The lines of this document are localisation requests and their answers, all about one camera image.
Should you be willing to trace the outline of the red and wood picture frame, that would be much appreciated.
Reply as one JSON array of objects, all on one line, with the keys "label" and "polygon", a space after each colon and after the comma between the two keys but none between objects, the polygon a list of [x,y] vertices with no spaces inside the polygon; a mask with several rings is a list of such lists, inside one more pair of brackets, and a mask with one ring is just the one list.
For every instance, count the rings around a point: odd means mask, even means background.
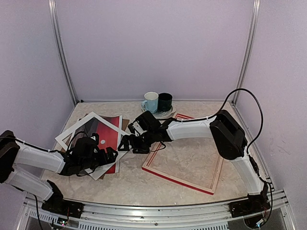
[{"label": "red and wood picture frame", "polygon": [[209,124],[176,114],[179,122],[170,125],[173,141],[156,143],[142,169],[179,185],[213,195],[221,173],[219,155]]}]

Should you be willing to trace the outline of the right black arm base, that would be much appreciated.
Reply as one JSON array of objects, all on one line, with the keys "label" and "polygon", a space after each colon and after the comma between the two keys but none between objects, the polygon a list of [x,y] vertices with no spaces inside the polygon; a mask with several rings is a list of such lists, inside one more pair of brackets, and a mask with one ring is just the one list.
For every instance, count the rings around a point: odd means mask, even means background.
[{"label": "right black arm base", "polygon": [[263,190],[259,195],[248,195],[245,200],[231,202],[229,208],[232,218],[251,215],[271,209],[272,203],[268,198],[268,191],[271,188],[271,185],[265,182]]}]

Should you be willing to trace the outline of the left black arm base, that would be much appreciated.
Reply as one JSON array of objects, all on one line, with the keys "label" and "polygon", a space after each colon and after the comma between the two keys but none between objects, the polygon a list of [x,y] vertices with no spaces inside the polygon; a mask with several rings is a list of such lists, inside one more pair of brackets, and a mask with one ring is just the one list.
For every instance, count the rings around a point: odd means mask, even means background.
[{"label": "left black arm base", "polygon": [[42,209],[51,213],[80,219],[84,204],[64,199],[63,194],[55,183],[50,180],[47,180],[47,183],[51,186],[53,194],[43,202]]}]

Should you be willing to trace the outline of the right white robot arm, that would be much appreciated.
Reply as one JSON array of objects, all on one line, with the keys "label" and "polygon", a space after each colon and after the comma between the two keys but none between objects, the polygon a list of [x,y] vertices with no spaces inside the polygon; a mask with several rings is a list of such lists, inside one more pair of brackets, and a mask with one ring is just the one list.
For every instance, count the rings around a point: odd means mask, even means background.
[{"label": "right white robot arm", "polygon": [[147,154],[156,142],[171,142],[188,138],[212,138],[218,153],[232,162],[241,176],[251,198],[245,202],[248,212],[255,213],[264,205],[268,192],[267,183],[261,179],[259,167],[249,154],[245,131],[226,110],[204,118],[178,120],[157,119],[146,111],[129,125],[130,135],[124,135],[118,146],[119,151]]}]

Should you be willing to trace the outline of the white mat board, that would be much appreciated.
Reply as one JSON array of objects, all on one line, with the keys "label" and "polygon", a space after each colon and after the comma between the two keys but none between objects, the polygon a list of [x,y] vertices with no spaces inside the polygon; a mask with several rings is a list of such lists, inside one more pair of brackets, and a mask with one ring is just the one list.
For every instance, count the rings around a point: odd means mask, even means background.
[{"label": "white mat board", "polygon": [[93,133],[99,135],[98,147],[100,149],[112,147],[114,150],[118,149],[121,138],[127,134],[123,127],[123,118],[121,115],[103,117],[91,112],[55,137],[55,140],[64,150],[68,150],[76,142],[76,139],[73,139],[73,137],[91,136]]}]

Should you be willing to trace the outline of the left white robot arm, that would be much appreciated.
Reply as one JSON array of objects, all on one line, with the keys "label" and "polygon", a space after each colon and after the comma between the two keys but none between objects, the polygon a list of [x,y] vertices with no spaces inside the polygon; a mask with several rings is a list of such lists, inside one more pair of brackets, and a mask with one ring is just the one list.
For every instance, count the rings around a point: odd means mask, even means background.
[{"label": "left white robot arm", "polygon": [[57,213],[67,209],[63,194],[51,181],[42,181],[20,165],[34,166],[62,176],[78,175],[90,169],[93,172],[100,166],[115,163],[118,152],[111,147],[98,147],[99,135],[81,137],[73,147],[65,152],[47,150],[25,143],[10,130],[0,136],[0,181],[27,191],[48,203]]}]

